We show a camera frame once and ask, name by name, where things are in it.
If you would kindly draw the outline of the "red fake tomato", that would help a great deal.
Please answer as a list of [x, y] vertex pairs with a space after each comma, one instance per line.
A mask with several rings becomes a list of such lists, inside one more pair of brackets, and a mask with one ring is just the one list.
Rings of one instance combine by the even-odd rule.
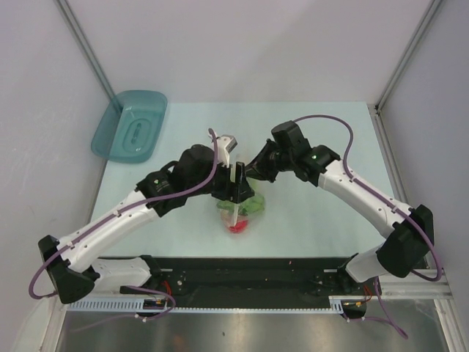
[[239, 220], [235, 225], [229, 226], [228, 231], [232, 234], [240, 234], [248, 227], [248, 220]]

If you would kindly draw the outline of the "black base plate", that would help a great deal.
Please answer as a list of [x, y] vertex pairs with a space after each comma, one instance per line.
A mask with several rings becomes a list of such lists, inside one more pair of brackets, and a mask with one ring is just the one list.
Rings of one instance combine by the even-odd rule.
[[361, 318], [381, 291], [373, 278], [345, 285], [342, 257], [326, 258], [155, 258], [161, 286], [148, 293], [90, 293], [85, 298], [163, 298], [169, 308], [325, 308], [341, 302], [345, 315]]

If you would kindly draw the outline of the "left aluminium corner post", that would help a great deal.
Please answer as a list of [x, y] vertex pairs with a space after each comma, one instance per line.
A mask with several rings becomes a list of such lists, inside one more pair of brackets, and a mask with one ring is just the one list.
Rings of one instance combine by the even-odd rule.
[[103, 90], [106, 97], [111, 100], [115, 96], [114, 89], [111, 86], [101, 63], [98, 59], [94, 48], [92, 47], [83, 26], [81, 25], [78, 16], [75, 14], [70, 2], [67, 0], [54, 0], [60, 15], [62, 16], [65, 25], [69, 29], [73, 39], [79, 47], [81, 53], [84, 55], [93, 75], [95, 76], [100, 88]]

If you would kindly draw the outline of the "teal plastic bin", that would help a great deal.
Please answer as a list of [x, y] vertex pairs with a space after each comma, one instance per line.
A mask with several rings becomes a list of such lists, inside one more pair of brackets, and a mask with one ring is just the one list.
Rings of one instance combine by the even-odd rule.
[[91, 142], [92, 152], [123, 164], [140, 164], [153, 154], [167, 98], [151, 90], [127, 90], [108, 104]]

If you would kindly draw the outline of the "aluminium corner post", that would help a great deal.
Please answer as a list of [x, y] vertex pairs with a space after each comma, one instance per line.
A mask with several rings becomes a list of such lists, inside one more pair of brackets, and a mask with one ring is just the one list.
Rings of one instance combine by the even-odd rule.
[[111, 100], [115, 96], [114, 89], [111, 86], [101, 63], [98, 59], [94, 48], [92, 47], [83, 26], [81, 25], [78, 16], [75, 14], [70, 2], [67, 0], [54, 0], [60, 15], [62, 16], [65, 25], [69, 29], [73, 39], [79, 47], [81, 53], [84, 55], [93, 75], [95, 76], [100, 88], [103, 90], [106, 97]]
[[399, 81], [404, 75], [407, 66], [410, 64], [411, 60], [415, 56], [418, 47], [424, 41], [428, 31], [430, 30], [433, 22], [441, 11], [443, 5], [446, 3], [444, 0], [431, 0], [424, 11], [418, 25], [413, 32], [410, 40], [408, 41], [402, 55], [399, 58], [399, 61], [394, 68], [390, 78], [388, 79], [384, 90], [380, 94], [377, 102], [374, 104], [374, 109], [376, 112], [381, 112], [385, 107], [388, 99], [390, 98], [393, 91], [396, 89]]

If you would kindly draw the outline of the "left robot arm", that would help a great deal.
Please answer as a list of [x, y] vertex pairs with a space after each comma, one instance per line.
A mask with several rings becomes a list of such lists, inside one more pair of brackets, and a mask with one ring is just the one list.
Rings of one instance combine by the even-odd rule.
[[63, 304], [90, 293], [154, 293], [163, 280], [150, 255], [127, 260], [101, 258], [126, 235], [185, 205], [188, 198], [209, 194], [221, 201], [241, 203], [254, 196], [244, 165], [230, 164], [236, 146], [227, 136], [216, 145], [195, 144], [180, 159], [149, 173], [125, 199], [82, 229], [60, 239], [42, 238], [39, 249], [45, 269]]

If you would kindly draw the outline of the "clear polka dot zip bag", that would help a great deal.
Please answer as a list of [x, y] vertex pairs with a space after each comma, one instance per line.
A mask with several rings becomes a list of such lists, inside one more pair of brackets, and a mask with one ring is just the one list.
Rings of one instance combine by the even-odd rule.
[[256, 189], [256, 181], [246, 175], [246, 165], [240, 160], [229, 167], [227, 195], [215, 199], [222, 224], [232, 235], [245, 232], [265, 212], [265, 196]]

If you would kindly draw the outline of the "right aluminium corner post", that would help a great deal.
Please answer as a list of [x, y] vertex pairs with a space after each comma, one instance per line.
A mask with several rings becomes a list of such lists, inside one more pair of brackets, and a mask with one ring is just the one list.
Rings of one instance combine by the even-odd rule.
[[384, 90], [380, 94], [377, 102], [374, 104], [374, 109], [376, 112], [381, 112], [385, 107], [388, 99], [390, 98], [393, 91], [396, 89], [399, 81], [404, 75], [407, 66], [410, 64], [411, 60], [415, 56], [418, 47], [424, 41], [428, 31], [430, 30], [433, 22], [441, 11], [443, 5], [446, 3], [444, 0], [431, 0], [424, 11], [418, 25], [413, 32], [410, 40], [408, 41], [402, 55], [399, 58], [399, 61], [394, 68], [390, 78], [388, 79]]

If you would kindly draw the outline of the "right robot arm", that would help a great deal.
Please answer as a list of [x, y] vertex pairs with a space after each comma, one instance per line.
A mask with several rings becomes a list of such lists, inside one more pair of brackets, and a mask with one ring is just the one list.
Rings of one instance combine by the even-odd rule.
[[434, 248], [433, 214], [428, 207], [413, 208], [371, 186], [348, 167], [344, 155], [325, 145], [311, 146], [294, 121], [277, 125], [271, 133], [272, 139], [246, 167], [247, 177], [272, 183], [278, 173], [293, 172], [347, 203], [385, 239], [339, 268], [338, 285], [344, 293], [357, 293], [376, 276], [405, 278], [416, 272]]

